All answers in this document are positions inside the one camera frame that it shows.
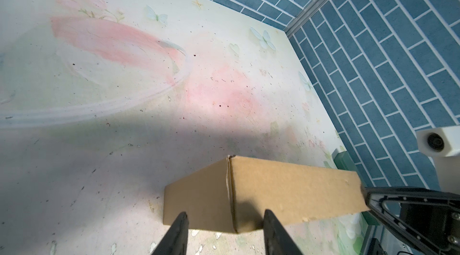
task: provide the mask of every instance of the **box side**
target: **box side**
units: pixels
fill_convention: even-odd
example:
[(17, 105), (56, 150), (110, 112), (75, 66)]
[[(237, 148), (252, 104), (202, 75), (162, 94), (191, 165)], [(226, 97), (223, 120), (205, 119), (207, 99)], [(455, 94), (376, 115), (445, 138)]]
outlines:
[(265, 209), (284, 225), (368, 210), (356, 172), (240, 156), (231, 160), (237, 232), (261, 229)]
[(185, 211), (190, 229), (235, 233), (227, 171), (224, 159), (166, 186), (163, 224), (171, 225)]

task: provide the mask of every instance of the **brown box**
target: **brown box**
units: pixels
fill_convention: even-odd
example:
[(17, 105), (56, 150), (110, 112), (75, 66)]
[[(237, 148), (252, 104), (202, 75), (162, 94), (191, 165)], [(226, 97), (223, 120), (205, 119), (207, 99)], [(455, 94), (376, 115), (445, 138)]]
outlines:
[(165, 188), (163, 224), (187, 212), (191, 229), (262, 229), (265, 209), (283, 225), (369, 210), (353, 171), (229, 156)]

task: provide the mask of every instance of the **cardboard box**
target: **cardboard box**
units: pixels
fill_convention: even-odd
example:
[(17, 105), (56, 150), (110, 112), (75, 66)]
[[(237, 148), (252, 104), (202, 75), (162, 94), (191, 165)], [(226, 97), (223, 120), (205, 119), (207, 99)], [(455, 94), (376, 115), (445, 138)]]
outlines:
[(187, 212), (191, 229), (262, 229), (265, 209), (283, 225), (369, 210), (356, 172), (229, 156), (165, 188), (163, 224)]

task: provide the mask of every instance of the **green object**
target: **green object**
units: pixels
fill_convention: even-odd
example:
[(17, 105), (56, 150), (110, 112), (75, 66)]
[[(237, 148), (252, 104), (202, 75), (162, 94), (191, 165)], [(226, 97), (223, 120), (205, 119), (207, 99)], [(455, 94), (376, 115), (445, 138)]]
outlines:
[[(344, 151), (344, 152), (337, 154), (334, 158), (334, 163), (335, 163), (335, 166), (337, 166), (337, 169), (355, 171), (356, 173), (358, 173), (359, 178), (361, 178), (362, 185), (364, 187), (367, 187), (367, 184), (362, 179), (361, 174), (359, 174), (358, 168), (356, 168), (356, 165), (354, 164), (353, 160), (348, 154), (348, 151)], [(377, 219), (374, 216), (371, 215), (371, 213), (362, 212), (361, 214), (366, 220), (366, 223), (368, 225), (375, 225), (375, 226), (380, 225), (380, 223), (377, 221)]]

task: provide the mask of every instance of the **yellow starfish print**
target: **yellow starfish print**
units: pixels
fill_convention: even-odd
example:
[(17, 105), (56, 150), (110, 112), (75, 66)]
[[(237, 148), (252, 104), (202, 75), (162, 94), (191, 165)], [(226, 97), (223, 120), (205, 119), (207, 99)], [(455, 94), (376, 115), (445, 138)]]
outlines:
[(196, 5), (198, 5), (198, 8), (199, 8), (199, 9), (201, 9), (201, 7), (203, 6), (203, 4), (202, 4), (202, 3), (199, 3), (198, 0), (193, 1), (193, 3), (196, 4)]

